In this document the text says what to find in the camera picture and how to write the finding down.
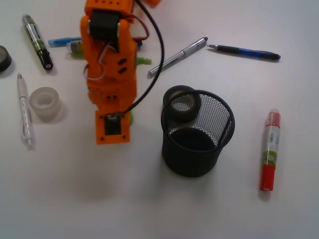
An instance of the orange 3d printed bracket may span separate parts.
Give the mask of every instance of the orange 3d printed bracket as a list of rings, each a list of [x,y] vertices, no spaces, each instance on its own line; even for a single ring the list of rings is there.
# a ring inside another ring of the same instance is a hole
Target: orange 3d printed bracket
[[[130,34],[130,23],[136,18],[133,5],[133,0],[87,0],[81,20],[88,96],[98,108],[97,144],[130,141],[130,114],[120,113],[137,96],[137,44]]]

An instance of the black mesh pen holder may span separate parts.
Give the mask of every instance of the black mesh pen holder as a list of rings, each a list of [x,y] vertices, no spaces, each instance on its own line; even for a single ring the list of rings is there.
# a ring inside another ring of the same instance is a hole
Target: black mesh pen holder
[[[184,115],[176,121],[174,112]],[[163,108],[162,155],[168,167],[185,177],[200,177],[216,164],[235,130],[230,107],[207,91],[188,91],[174,96]]]

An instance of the white wire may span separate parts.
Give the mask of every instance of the white wire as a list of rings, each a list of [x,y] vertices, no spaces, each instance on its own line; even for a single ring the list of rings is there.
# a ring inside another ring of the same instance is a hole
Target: white wire
[[[89,67],[89,64],[87,64],[85,67],[84,67],[84,71],[83,71],[83,76],[84,76],[84,78],[85,79],[87,79],[87,80],[92,80],[92,81],[96,81],[96,80],[101,80],[103,77],[104,77],[104,69],[103,69],[103,62],[102,62],[102,60],[103,60],[103,57],[104,57],[104,55],[105,55],[105,53],[107,52],[107,50],[109,49],[109,48],[111,48],[111,49],[113,49],[114,51],[116,51],[116,49],[113,47],[113,46],[111,46],[110,45],[110,43],[108,43],[108,44],[106,44],[106,46],[103,48],[103,50],[102,50],[102,52],[101,52],[101,55],[100,55],[100,57],[99,57],[99,59],[98,59],[98,62],[99,62],[99,64],[101,65],[101,67],[102,67],[102,75],[100,76],[100,77],[98,77],[98,78],[89,78],[89,77],[87,77],[87,75],[85,74],[86,73],[86,71],[87,71],[87,69],[88,69],[88,67]]]

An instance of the white surface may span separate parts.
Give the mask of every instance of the white surface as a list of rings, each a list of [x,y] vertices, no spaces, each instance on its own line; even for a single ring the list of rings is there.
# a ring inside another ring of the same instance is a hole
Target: white surface
[[[79,36],[84,0],[2,0],[0,45],[13,64],[0,75],[0,237],[3,239],[300,239],[318,238],[317,0],[163,0],[151,10],[166,56],[207,36],[209,44],[272,51],[279,63],[205,49],[161,74],[134,110],[131,143],[95,144],[95,106],[82,76],[85,62],[66,48],[49,49],[54,70],[42,68],[21,17],[29,13],[45,42]],[[138,92],[159,61],[151,37],[140,56]],[[34,119],[35,151],[20,141],[16,77],[29,94],[55,88],[64,118]],[[163,164],[162,97],[175,85],[211,91],[232,108],[236,129],[216,167],[184,179]],[[258,191],[264,120],[282,115],[275,178],[269,198]]]

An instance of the white tape roll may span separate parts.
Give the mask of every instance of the white tape roll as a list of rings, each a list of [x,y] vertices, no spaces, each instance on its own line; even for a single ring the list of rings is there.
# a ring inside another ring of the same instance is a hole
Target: white tape roll
[[[29,103],[34,112],[44,118],[54,116],[61,108],[59,94],[51,87],[35,90],[30,96]]]

